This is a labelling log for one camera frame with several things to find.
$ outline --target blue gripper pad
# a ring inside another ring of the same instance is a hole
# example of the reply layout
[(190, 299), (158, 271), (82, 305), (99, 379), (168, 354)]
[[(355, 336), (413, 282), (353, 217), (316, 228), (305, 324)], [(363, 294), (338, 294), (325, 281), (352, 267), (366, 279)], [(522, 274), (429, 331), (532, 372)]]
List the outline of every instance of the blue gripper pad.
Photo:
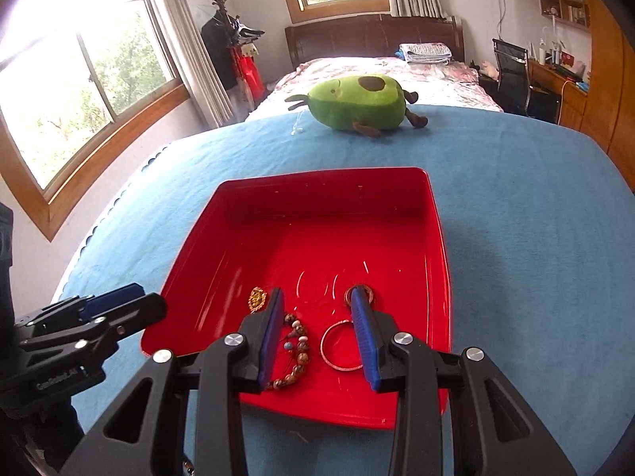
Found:
[(88, 299), (84, 309), (79, 312), (79, 317), (83, 322), (90, 322), (100, 315), (107, 313), (107, 311), (134, 301), (144, 295), (144, 288), (137, 283), (122, 286), (111, 292)]
[(375, 342), (375, 335), (371, 326), (374, 320), (366, 293), (354, 288), (350, 293), (350, 312), (353, 317), (355, 337), (360, 349), (361, 362), (364, 368), (364, 377), (375, 392), (379, 389), (379, 348)]
[(278, 339), (280, 338), (280, 332), (282, 331), (282, 325), (285, 314), (285, 298), (281, 291), (273, 292), (271, 295), (271, 301), (267, 306), (267, 311), (270, 311), (269, 323), (265, 331), (265, 336), (262, 340), (262, 348), (260, 349), (260, 355), (258, 358), (258, 366), (260, 368), (258, 372), (258, 385), (261, 389), (265, 389), (269, 381), (271, 381), (271, 374), (274, 371), (275, 353), (277, 352)]

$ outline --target stuffed toy on desk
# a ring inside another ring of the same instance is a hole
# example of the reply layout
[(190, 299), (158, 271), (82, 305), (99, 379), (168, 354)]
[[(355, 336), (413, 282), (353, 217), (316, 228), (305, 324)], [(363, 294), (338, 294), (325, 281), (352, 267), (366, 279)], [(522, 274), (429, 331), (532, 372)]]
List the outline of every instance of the stuffed toy on desk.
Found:
[(308, 95), (293, 95), (285, 101), (298, 102), (290, 111), (308, 105), (313, 117), (327, 127), (379, 138), (381, 131), (398, 128), (404, 116), (416, 129), (428, 124), (428, 118), (406, 107), (406, 101), (414, 104), (418, 98), (391, 77), (364, 75), (320, 82)]

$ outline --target floral bedsheet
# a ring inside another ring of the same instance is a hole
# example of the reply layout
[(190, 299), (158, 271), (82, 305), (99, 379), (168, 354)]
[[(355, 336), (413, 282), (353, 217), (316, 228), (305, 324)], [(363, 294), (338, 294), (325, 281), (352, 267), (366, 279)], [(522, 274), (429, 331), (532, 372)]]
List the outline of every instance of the floral bedsheet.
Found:
[(397, 58), (337, 57), (315, 59), (285, 75), (267, 99), (247, 120), (288, 113), (292, 94), (307, 94), (318, 82), (347, 75), (389, 75), (405, 90), (419, 94), (419, 104), (473, 107), (487, 111), (502, 109), (478, 84), (475, 69), (463, 63), (447, 66), (407, 63)]

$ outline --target jewelry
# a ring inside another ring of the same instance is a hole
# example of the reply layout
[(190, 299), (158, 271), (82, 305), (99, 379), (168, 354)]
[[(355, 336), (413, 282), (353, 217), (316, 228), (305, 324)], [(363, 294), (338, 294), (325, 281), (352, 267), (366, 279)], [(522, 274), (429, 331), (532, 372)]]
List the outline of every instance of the jewelry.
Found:
[(265, 306), (266, 302), (267, 292), (256, 286), (249, 295), (249, 312), (255, 313), (256, 311), (261, 310)]
[[(256, 286), (249, 295), (248, 304), (250, 313), (255, 313), (256, 311), (261, 310), (265, 306), (266, 300), (267, 292)], [(306, 336), (306, 326), (304, 326), (293, 313), (287, 313), (285, 315), (284, 323), (286, 326), (291, 326), (291, 328), (293, 328), (284, 338), (284, 340), (286, 340), (284, 349), (289, 352), (292, 360), (295, 358), (296, 363), (291, 372), (285, 375), (285, 377), (270, 381), (267, 384), (267, 389), (272, 388), (273, 390), (280, 390), (285, 386), (297, 383), (297, 381), (306, 373), (306, 366), (310, 361), (309, 337)], [(293, 343), (290, 342), (291, 338), (298, 338), (297, 345), (293, 345)]]
[(331, 363), (326, 358), (326, 355), (324, 354), (324, 340), (326, 339), (327, 335), (331, 332), (332, 329), (334, 329), (334, 328), (336, 328), (338, 326), (343, 326), (344, 324), (352, 324), (352, 323), (353, 323), (353, 321), (350, 320), (350, 319), (346, 319), (344, 321), (339, 321), (339, 322), (334, 323), (332, 326), (330, 326), (328, 329), (326, 329), (326, 331), (322, 335), (322, 340), (319, 343), (319, 354), (320, 354), (320, 356), (322, 356), (322, 359), (324, 360), (326, 365), (328, 365), (332, 369), (338, 370), (340, 372), (352, 372), (354, 370), (360, 370), (360, 368), (363, 367), (364, 365), (358, 365), (357, 367), (339, 367), (339, 366), (335, 365), (334, 363)]
[[(291, 359), (295, 357), (296, 364), (289, 374), (283, 378), (271, 381), (267, 388), (280, 390), (285, 386), (297, 383), (298, 380), (306, 373), (306, 366), (309, 364), (309, 337), (306, 336), (307, 328), (304, 327), (293, 313), (287, 313), (285, 316), (285, 325), (293, 327), (293, 330), (285, 336), (285, 351), (289, 351)], [(298, 344), (293, 345), (289, 340), (298, 337)]]
[[(361, 285), (355, 285), (355, 286), (361, 286), (364, 289), (364, 291), (366, 292), (366, 297), (368, 299), (368, 304), (370, 304), (372, 306), (373, 302), (375, 302), (375, 293), (373, 292), (373, 289), (370, 288), (370, 286), (367, 285), (367, 284), (361, 284)], [(355, 288), (355, 286), (351, 286), (344, 293), (344, 302), (346, 303), (346, 305), (349, 308), (350, 308), (350, 294), (353, 291), (353, 289)], [(335, 327), (338, 327), (338, 326), (343, 326), (344, 324), (352, 324), (352, 323), (353, 323), (353, 321), (350, 320), (350, 319), (346, 319), (344, 321), (339, 321), (339, 322), (334, 323), (332, 326), (330, 326), (328, 329), (325, 330), (324, 334), (322, 335), (322, 340), (320, 340), (320, 343), (319, 343), (319, 354), (320, 354), (320, 356), (322, 356), (322, 359), (324, 360), (326, 365), (328, 365), (332, 369), (338, 370), (340, 372), (353, 372), (354, 370), (360, 370), (360, 368), (362, 368), (364, 365), (361, 364), (361, 365), (358, 365), (357, 367), (339, 367), (339, 366), (335, 365), (334, 363), (331, 363), (326, 358), (326, 355), (324, 354), (324, 342), (325, 342), (325, 339), (326, 339), (327, 335), (331, 332), (332, 329), (334, 329)]]
[[(373, 289), (370, 288), (368, 284), (359, 284), (355, 286), (361, 286), (364, 289), (364, 291), (366, 292), (366, 297), (368, 298), (368, 304), (372, 306), (373, 302), (375, 302), (375, 292), (373, 292)], [(346, 302), (346, 305), (349, 308), (350, 308), (350, 294), (353, 291), (353, 288), (355, 288), (355, 286), (351, 286), (350, 288), (348, 288), (346, 293), (344, 294), (344, 302)]]

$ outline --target plush toy leg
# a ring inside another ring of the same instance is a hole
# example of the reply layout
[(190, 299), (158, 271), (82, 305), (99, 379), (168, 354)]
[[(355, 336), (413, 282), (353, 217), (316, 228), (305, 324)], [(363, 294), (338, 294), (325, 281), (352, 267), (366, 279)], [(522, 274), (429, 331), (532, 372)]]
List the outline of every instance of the plush toy leg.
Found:
[(294, 111), (298, 107), (302, 107), (303, 105), (308, 105), (308, 104), (306, 102), (298, 102), (297, 104), (293, 104), (291, 107), (289, 107), (289, 110)]
[(410, 109), (406, 109), (406, 117), (416, 129), (423, 129), (428, 124), (428, 118), (414, 114)]
[(403, 97), (406, 99), (406, 102), (408, 102), (409, 104), (415, 104), (417, 103), (417, 100), (419, 100), (419, 93), (417, 91), (413, 91), (412, 93), (410, 93), (409, 91), (406, 91), (404, 89)]
[(369, 127), (367, 125), (362, 125), (361, 123), (353, 122), (353, 128), (363, 134), (364, 136), (368, 136), (369, 138), (381, 138), (382, 133), (379, 132), (379, 129), (374, 127)]

